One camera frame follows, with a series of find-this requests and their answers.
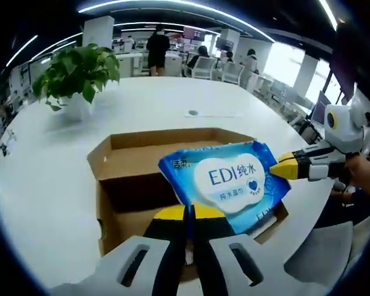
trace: hand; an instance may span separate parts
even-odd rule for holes
[[[351,172],[352,185],[365,190],[370,187],[370,162],[363,155],[348,159],[345,166]]]

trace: computer monitor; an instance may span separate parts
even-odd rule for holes
[[[184,27],[184,38],[204,42],[205,32]]]
[[[324,126],[326,106],[330,104],[331,102],[329,99],[322,91],[320,91],[318,101],[316,102],[313,113],[311,114],[311,122]]]
[[[222,51],[232,51],[233,46],[234,46],[234,43],[232,41],[223,39],[221,37],[218,37],[218,39],[216,40],[215,47]]]

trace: cardboard box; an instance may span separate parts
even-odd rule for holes
[[[113,134],[103,140],[88,155],[97,181],[101,255],[133,235],[142,236],[160,209],[178,204],[171,185],[157,166],[162,157],[178,149],[245,141],[253,141],[253,138],[218,128]],[[287,216],[282,203],[274,209],[274,215],[277,222],[257,237],[261,244]]]

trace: wet wipes package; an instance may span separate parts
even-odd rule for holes
[[[290,190],[286,180],[269,173],[275,164],[267,145],[253,141],[179,150],[162,158],[159,168],[182,204],[216,207],[239,234]]]

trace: white table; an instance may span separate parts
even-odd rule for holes
[[[117,58],[142,57],[142,52],[130,52],[127,54],[115,54]],[[180,57],[175,52],[166,52],[166,57]]]
[[[120,61],[122,67],[120,67],[121,77],[137,76],[134,74],[134,69],[141,70],[140,59],[142,58],[142,52],[130,52],[128,54],[116,54],[117,59]],[[165,76],[179,77],[181,73],[181,65],[183,58],[176,52],[166,52],[165,62]]]
[[[69,125],[43,103],[31,104],[9,126],[17,137],[10,155],[4,158],[0,151],[2,228],[21,262],[46,287],[82,280],[100,257],[95,180],[86,155],[109,134],[219,127],[267,143],[275,157],[306,145],[264,103],[229,83],[127,78],[119,87],[108,84],[95,107],[90,121]],[[188,110],[208,117],[187,117]],[[263,244],[282,262],[312,230],[333,185],[331,180],[290,183],[283,199],[289,216]],[[182,284],[179,294],[201,295],[199,280]]]

